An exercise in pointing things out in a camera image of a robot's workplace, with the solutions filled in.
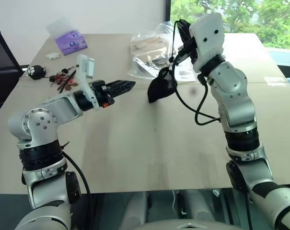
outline plastic bag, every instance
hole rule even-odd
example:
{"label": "plastic bag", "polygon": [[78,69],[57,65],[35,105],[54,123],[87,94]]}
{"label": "plastic bag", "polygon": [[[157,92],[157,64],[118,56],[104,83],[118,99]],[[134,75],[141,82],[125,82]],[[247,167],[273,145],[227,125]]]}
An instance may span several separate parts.
{"label": "plastic bag", "polygon": [[83,35],[74,28],[67,18],[60,18],[46,26],[63,55],[87,48]]}
{"label": "plastic bag", "polygon": [[[172,56],[174,24],[164,22],[159,24],[154,31],[135,35],[131,38],[132,68],[129,75],[154,79],[160,69],[169,66],[169,58]],[[174,40],[174,57],[178,47],[183,43],[179,33]],[[177,81],[195,81],[195,72],[190,58],[180,63],[175,68]]]}

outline chair backrest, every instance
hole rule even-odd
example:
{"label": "chair backrest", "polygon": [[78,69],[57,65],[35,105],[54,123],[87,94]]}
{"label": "chair backrest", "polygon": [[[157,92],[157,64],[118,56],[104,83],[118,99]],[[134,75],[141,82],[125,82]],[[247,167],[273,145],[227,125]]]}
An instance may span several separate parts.
{"label": "chair backrest", "polygon": [[23,73],[20,65],[7,46],[0,32],[0,71],[4,70],[16,70],[20,72],[20,76]]}

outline foliage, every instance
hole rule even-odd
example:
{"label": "foliage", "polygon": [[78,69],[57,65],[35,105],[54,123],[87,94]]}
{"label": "foliage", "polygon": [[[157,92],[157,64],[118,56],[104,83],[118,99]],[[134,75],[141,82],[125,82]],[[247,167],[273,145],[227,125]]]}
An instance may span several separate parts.
{"label": "foliage", "polygon": [[290,0],[172,0],[171,20],[221,12],[231,33],[255,33],[267,47],[290,49]]}
{"label": "foliage", "polygon": [[230,33],[237,31],[240,23],[248,24],[256,9],[255,0],[229,0],[224,14],[231,27]]}

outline black cable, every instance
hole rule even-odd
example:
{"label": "black cable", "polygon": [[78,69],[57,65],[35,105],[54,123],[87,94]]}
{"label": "black cable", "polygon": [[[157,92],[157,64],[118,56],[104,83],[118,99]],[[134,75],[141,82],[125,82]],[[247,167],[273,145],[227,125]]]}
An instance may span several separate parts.
{"label": "black cable", "polygon": [[210,115],[207,115],[207,114],[204,114],[200,111],[196,111],[195,109],[191,108],[188,104],[185,103],[185,101],[183,101],[183,99],[181,98],[179,92],[178,92],[178,89],[176,87],[176,84],[175,84],[175,78],[174,78],[174,70],[175,70],[175,66],[178,62],[178,59],[180,58],[180,55],[178,54],[175,59],[174,59],[174,63],[173,63],[173,66],[172,66],[172,72],[171,72],[171,76],[172,76],[172,82],[173,82],[173,86],[174,86],[174,92],[175,94],[177,95],[179,101],[186,107],[188,108],[190,111],[193,111],[194,113],[197,113],[198,115],[202,115],[202,116],[206,116],[208,118],[211,118],[211,119],[215,119],[215,120],[219,120],[219,118],[215,118],[213,116],[210,116]]}
{"label": "black cable", "polygon": [[209,120],[209,121],[204,122],[204,123],[200,123],[200,122],[198,121],[198,115],[200,114],[200,109],[201,109],[201,107],[202,107],[204,101],[206,100],[206,97],[207,97],[207,95],[208,95],[208,91],[209,91],[209,90],[208,90],[208,85],[207,85],[207,84],[204,84],[204,89],[205,89],[205,91],[204,91],[204,95],[203,95],[203,97],[202,97],[202,99],[201,99],[201,101],[200,101],[200,103],[199,103],[199,105],[198,105],[198,108],[197,108],[196,112],[195,112],[195,122],[196,122],[196,124],[199,125],[199,126],[204,126],[204,125],[207,125],[207,124],[209,124],[209,123],[211,123],[211,122],[214,122],[214,121],[220,121],[220,118],[214,118],[214,119]]}
{"label": "black cable", "polygon": [[88,198],[88,208],[87,208],[87,216],[89,219],[89,230],[93,230],[93,200],[92,200],[92,195],[91,195],[91,191],[89,189],[88,183],[86,181],[86,178],[82,172],[82,170],[78,167],[78,165],[76,164],[76,162],[73,161],[73,159],[68,156],[64,151],[62,151],[63,156],[72,164],[72,166],[78,171],[85,189],[86,189],[86,194],[87,194],[87,198]]}
{"label": "black cable", "polygon": [[65,81],[64,81],[64,83],[62,84],[62,87],[60,88],[60,91],[59,91],[59,93],[62,93],[63,92],[63,90],[64,90],[64,88],[65,88],[65,86],[67,85],[67,83],[69,82],[69,80],[73,77],[73,75],[75,75],[75,73],[76,73],[76,70],[74,70],[66,79],[65,79]]}
{"label": "black cable", "polygon": [[[175,66],[177,65],[178,59],[180,58],[180,54],[178,54],[178,55],[175,57],[175,59],[174,59],[174,36],[175,36],[175,26],[176,26],[177,23],[180,23],[180,22],[179,22],[179,21],[175,21],[175,22],[174,22],[172,56],[171,56],[170,59],[169,59],[169,62],[170,62],[169,66],[171,65],[171,63],[173,63],[173,66],[172,66],[172,72],[171,72],[171,77],[172,77],[172,83],[173,83],[173,86],[174,86],[174,92],[175,92],[175,94],[177,95],[179,101],[180,101],[180,102],[181,102],[181,103],[182,103],[182,104],[183,104],[187,109],[189,109],[190,111],[192,111],[192,112],[194,112],[194,113],[197,113],[197,111],[196,111],[195,109],[191,108],[188,104],[185,103],[185,101],[183,101],[182,97],[180,96],[180,94],[179,94],[179,92],[178,92],[178,89],[177,89],[177,87],[176,87],[176,83],[175,83],[174,70],[175,70]],[[200,111],[198,111],[197,114],[198,114],[198,115],[202,115],[202,116],[206,116],[206,117],[208,117],[208,118],[211,118],[212,121],[210,121],[210,122],[213,122],[213,121],[215,121],[215,120],[220,121],[220,118],[215,118],[215,117],[213,117],[213,116],[210,116],[210,115],[204,114],[204,113],[202,113],[202,112],[200,112]]]}
{"label": "black cable", "polygon": [[251,222],[251,215],[250,215],[250,208],[249,208],[249,198],[248,198],[247,193],[245,194],[245,203],[246,203],[246,212],[247,212],[249,230],[253,230],[252,222]]}

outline wooden table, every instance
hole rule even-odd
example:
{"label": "wooden table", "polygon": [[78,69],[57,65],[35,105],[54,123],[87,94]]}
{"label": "wooden table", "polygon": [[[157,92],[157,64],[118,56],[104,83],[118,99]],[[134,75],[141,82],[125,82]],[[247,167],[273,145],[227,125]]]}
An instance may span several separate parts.
{"label": "wooden table", "polygon": [[[114,105],[88,111],[58,129],[60,143],[70,141],[65,151],[83,170],[91,192],[231,187],[221,124],[197,126],[194,114],[174,94],[149,104],[150,81],[127,75],[130,38],[130,34],[87,34],[88,49],[56,60],[45,57],[60,52],[48,39],[31,63],[45,66],[50,75],[73,66],[82,53],[95,59],[95,79],[137,82],[132,91],[115,98]],[[226,34],[224,55],[248,78],[260,140],[276,181],[290,184],[290,85],[254,34]],[[198,82],[180,84],[178,90],[192,107],[203,95]],[[0,194],[26,194],[17,139],[7,127],[9,116],[56,93],[48,79],[23,76],[1,108]],[[202,110],[218,115],[210,94]]]}

